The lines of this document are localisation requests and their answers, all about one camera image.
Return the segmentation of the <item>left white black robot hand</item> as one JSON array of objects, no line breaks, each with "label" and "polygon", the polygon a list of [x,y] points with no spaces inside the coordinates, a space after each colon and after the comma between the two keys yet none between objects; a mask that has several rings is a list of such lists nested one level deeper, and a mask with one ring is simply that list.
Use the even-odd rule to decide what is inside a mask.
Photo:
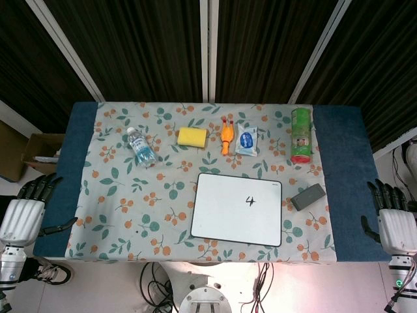
[{"label": "left white black robot hand", "polygon": [[54,173],[41,175],[24,184],[11,199],[1,222],[1,243],[5,246],[26,247],[38,237],[45,237],[71,228],[76,217],[66,223],[42,228],[46,204],[55,187],[63,180]]}]

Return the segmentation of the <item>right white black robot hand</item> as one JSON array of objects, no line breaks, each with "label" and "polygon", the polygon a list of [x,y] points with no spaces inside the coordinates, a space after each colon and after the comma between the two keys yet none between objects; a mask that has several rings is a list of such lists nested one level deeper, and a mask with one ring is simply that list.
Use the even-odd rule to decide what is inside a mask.
[{"label": "right white black robot hand", "polygon": [[376,179],[368,181],[375,207],[378,231],[373,231],[367,217],[361,216],[364,233],[392,256],[416,255],[416,211],[410,209],[404,193],[397,187]]}]

